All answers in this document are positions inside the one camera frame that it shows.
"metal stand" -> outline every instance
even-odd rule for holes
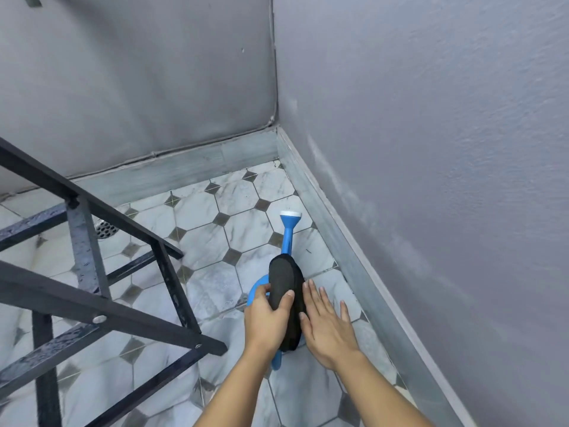
[[[147,337],[191,350],[87,424],[89,427],[109,426],[208,353],[223,355],[227,351],[223,342],[202,335],[168,257],[181,259],[183,253],[180,249],[2,138],[0,165],[65,201],[0,229],[0,251],[67,221],[79,278],[79,288],[75,289],[0,261],[0,302],[32,311],[34,344],[32,352],[0,371],[0,401],[35,380],[39,427],[60,427],[56,366],[110,331]],[[152,251],[106,275],[91,214],[150,244]],[[110,299],[110,285],[154,261],[158,263],[181,326]],[[52,315],[81,324],[53,338]]]

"gray wall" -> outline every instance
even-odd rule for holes
[[[474,419],[567,425],[567,1],[274,5],[279,122]]]
[[[64,175],[270,123],[270,0],[41,1],[0,0],[0,136]]]

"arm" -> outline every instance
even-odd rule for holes
[[[324,367],[338,373],[366,427],[432,427],[432,424],[385,380],[359,350],[348,308],[341,302],[341,317],[323,288],[318,294],[312,280],[303,286],[308,316],[301,326],[310,352]]]
[[[257,288],[252,304],[245,309],[245,350],[195,427],[249,427],[257,395],[271,359],[285,337],[294,292],[288,291],[273,311],[266,293],[270,285]]]

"metal bar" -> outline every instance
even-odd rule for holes
[[[79,289],[91,293],[99,289],[102,296],[110,298],[105,265],[86,198],[79,196],[67,201],[67,220]]]
[[[32,312],[32,335],[35,349],[53,339],[50,315],[37,311]],[[36,378],[36,400],[38,402],[38,427],[61,427],[59,386],[55,367]]]
[[[156,258],[156,262],[158,263],[158,267],[160,268],[160,272],[164,278],[164,283],[166,284],[170,297],[172,298],[172,302],[174,303],[176,313],[180,318],[181,325],[201,333],[200,326],[198,325],[194,312],[189,305],[188,297],[180,284],[180,279],[178,279],[178,275],[172,266],[172,262],[166,253],[166,249],[162,243],[153,243],[152,251],[154,252],[154,257]]]
[[[0,251],[39,235],[66,220],[65,204],[58,204],[7,228],[0,229]]]
[[[110,330],[92,324],[75,325],[14,361],[0,371],[0,401],[109,332]]]
[[[121,266],[120,268],[107,275],[109,286],[114,285],[117,281],[128,277],[132,273],[136,273],[139,269],[144,268],[146,265],[152,264],[155,260],[156,258],[154,257],[154,252],[149,251],[139,258],[130,261],[128,264]]]
[[[0,302],[222,355],[227,346],[193,330],[0,261]]]
[[[91,211],[97,217],[109,222],[111,225],[124,230],[126,233],[137,237],[145,243],[152,243],[153,241],[162,241],[168,251],[176,259],[181,259],[184,254],[174,245],[163,241],[158,235],[146,229],[139,223],[126,217],[122,213],[115,210],[113,207],[105,204],[99,198],[91,195],[89,192],[83,190],[75,183],[69,181],[57,172],[49,169],[44,164],[29,156],[5,139],[0,138],[0,166],[24,177],[33,184],[44,188],[48,192],[53,193],[65,200],[72,199],[76,196],[83,196],[89,201]]]
[[[124,399],[107,409],[85,427],[108,427],[119,420],[121,417],[136,408],[141,402],[145,401],[156,391],[166,386],[170,381],[174,380],[184,371],[197,363],[205,355],[202,350],[189,351],[181,358],[174,361],[164,370],[152,377],[140,387],[132,391]]]

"metal drain cover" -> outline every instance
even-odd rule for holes
[[[97,238],[99,240],[104,240],[115,235],[118,232],[118,228],[111,225],[109,222],[102,220],[95,225],[95,231],[97,233]]]

